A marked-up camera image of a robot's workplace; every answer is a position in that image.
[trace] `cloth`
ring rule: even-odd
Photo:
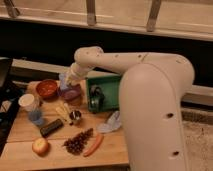
[[[100,133],[109,133],[112,131],[116,131],[121,127],[121,125],[120,112],[115,111],[106,123],[101,123],[97,126],[97,130]]]

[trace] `carrot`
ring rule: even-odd
[[[104,135],[101,133],[98,133],[98,135],[95,138],[94,143],[83,153],[84,157],[87,157],[91,155],[95,150],[100,146],[101,142],[104,139]]]

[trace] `food item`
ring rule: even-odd
[[[66,146],[67,152],[74,155],[79,155],[83,149],[88,139],[93,135],[93,128],[86,130],[77,134],[74,138],[68,139],[64,142],[63,146]]]
[[[38,155],[44,155],[49,150],[49,143],[45,138],[38,138],[33,142],[32,150]]]
[[[96,136],[95,142],[92,144],[92,146],[90,148],[88,148],[88,150],[86,152],[84,152],[83,156],[87,157],[87,156],[91,155],[92,153],[94,153],[95,150],[102,143],[103,139],[104,139],[104,135],[101,133],[98,133],[98,135]]]
[[[63,122],[60,119],[56,119],[55,121],[49,123],[48,125],[45,125],[40,129],[40,133],[42,137],[48,136],[50,133],[55,131],[56,129],[63,126]]]
[[[70,125],[73,124],[72,120],[69,117],[69,114],[67,113],[67,111],[64,108],[62,108],[62,107],[56,107],[55,110]]]

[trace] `white cup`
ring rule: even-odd
[[[19,98],[18,103],[28,112],[35,110],[38,106],[38,100],[33,94],[24,94]]]

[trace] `black object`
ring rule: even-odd
[[[42,137],[46,137],[49,134],[51,134],[53,131],[57,130],[58,128],[61,128],[63,125],[64,124],[60,119],[56,119],[55,121],[42,127],[40,129],[40,133],[41,133]]]
[[[9,58],[0,59],[0,106],[5,100],[11,102],[9,109],[0,113],[0,155],[19,108],[18,97],[22,95],[22,91],[10,79],[12,61]]]
[[[105,99],[101,87],[99,87],[98,85],[92,85],[90,88],[90,97],[91,107],[99,110],[103,105]]]

